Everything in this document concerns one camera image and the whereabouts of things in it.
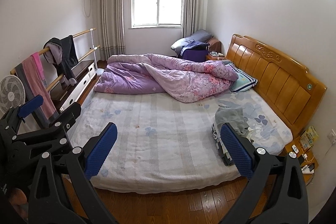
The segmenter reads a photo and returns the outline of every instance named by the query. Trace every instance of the dresser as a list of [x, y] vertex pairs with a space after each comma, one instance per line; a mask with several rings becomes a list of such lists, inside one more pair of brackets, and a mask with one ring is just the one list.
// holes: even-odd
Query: dresser
[[76, 85], [58, 83], [50, 91], [51, 100], [58, 112], [63, 112], [73, 102], [76, 102], [96, 75], [93, 60], [80, 62], [72, 71], [77, 79]]

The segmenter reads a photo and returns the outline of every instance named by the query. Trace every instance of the drawer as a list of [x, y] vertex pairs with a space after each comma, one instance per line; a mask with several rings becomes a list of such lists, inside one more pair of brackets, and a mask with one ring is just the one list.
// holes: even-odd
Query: drawer
[[79, 97], [82, 95], [84, 89], [87, 87], [87, 85], [90, 83], [90, 73], [87, 73], [83, 79], [76, 85], [75, 89], [69, 97], [66, 99], [64, 104], [62, 105], [60, 111], [64, 111], [68, 106], [70, 106], [73, 102], [76, 102]]
[[96, 71], [93, 63], [88, 67], [88, 71], [90, 74], [90, 79], [94, 78], [94, 76], [96, 75]]

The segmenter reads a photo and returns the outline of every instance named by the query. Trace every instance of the gray curtain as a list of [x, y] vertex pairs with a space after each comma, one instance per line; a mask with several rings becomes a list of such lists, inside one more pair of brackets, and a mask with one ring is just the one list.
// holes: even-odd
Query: gray curtain
[[184, 0], [183, 37], [188, 37], [203, 28], [204, 0]]
[[123, 0], [96, 0], [95, 5], [100, 58], [125, 54]]

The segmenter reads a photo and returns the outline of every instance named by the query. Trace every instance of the mattress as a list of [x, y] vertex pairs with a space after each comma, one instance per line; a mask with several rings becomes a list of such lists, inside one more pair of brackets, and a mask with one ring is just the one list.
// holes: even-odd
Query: mattress
[[[99, 174], [91, 178], [97, 188], [146, 194], [218, 185], [239, 176], [234, 165], [225, 166], [222, 162], [212, 137], [211, 125], [218, 104], [242, 104], [249, 120], [253, 119], [249, 125], [255, 128], [255, 143], [272, 153], [279, 153], [291, 141], [290, 130], [283, 128], [285, 125], [257, 94], [240, 94], [225, 93], [186, 104], [167, 93], [95, 93], [82, 110], [71, 143], [83, 146], [108, 122], [116, 124], [117, 141]], [[256, 100], [256, 107], [251, 100]], [[254, 118], [263, 119], [258, 123]], [[265, 119], [275, 122], [267, 126]]]

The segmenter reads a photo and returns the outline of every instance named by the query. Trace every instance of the nightstand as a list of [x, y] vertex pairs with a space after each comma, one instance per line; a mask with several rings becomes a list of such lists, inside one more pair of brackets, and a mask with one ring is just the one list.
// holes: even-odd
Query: nightstand
[[213, 61], [217, 61], [217, 60], [225, 60], [225, 57], [224, 56], [221, 56], [221, 57], [217, 57], [217, 56], [212, 56], [211, 54], [208, 54], [206, 56], [206, 60], [213, 60]]
[[[313, 152], [311, 150], [309, 150], [308, 152], [303, 153], [303, 148], [301, 147], [301, 144], [300, 144], [300, 136], [297, 137], [296, 139], [294, 139], [289, 144], [287, 144], [285, 146], [285, 148], [284, 148], [284, 151], [286, 153], [289, 153], [291, 151], [294, 152], [294, 150], [292, 148], [292, 145], [295, 145], [298, 148], [298, 150], [299, 150], [299, 152], [296, 154], [296, 157], [300, 157], [302, 154], [307, 154], [307, 159], [306, 160], [309, 161], [309, 163], [304, 161], [301, 164], [301, 167], [303, 167], [305, 165], [309, 165], [311, 163], [315, 163], [315, 169], [314, 169], [314, 172], [315, 172], [316, 168], [319, 166], [319, 164], [317, 163], [317, 160], [315, 159], [315, 157], [313, 155]], [[312, 175], [311, 174], [304, 174], [303, 177], [304, 177], [305, 182], [307, 183], [311, 179]]]

